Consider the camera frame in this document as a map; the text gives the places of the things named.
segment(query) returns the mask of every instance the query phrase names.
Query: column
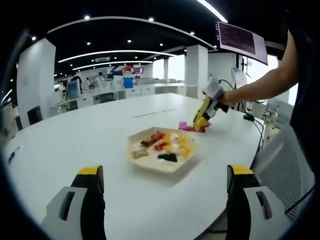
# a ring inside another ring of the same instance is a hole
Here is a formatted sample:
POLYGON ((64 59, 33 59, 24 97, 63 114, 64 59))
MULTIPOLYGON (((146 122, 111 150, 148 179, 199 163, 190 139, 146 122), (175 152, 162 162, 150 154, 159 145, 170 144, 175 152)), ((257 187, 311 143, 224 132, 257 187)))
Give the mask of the column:
POLYGON ((28 111, 37 106, 40 106, 43 120, 50 117, 50 104, 55 92, 55 55, 56 47, 45 38, 20 55, 16 94, 23 128, 30 126, 28 111))
POLYGON ((195 45, 187 47, 185 61, 185 83, 198 85, 197 93, 195 88, 188 87, 186 95, 193 98, 203 99, 202 88, 208 82, 208 49, 195 45))
POLYGON ((168 80, 168 69, 169 69, 169 59, 168 58, 164 60, 163 67, 164 67, 164 79, 168 80))

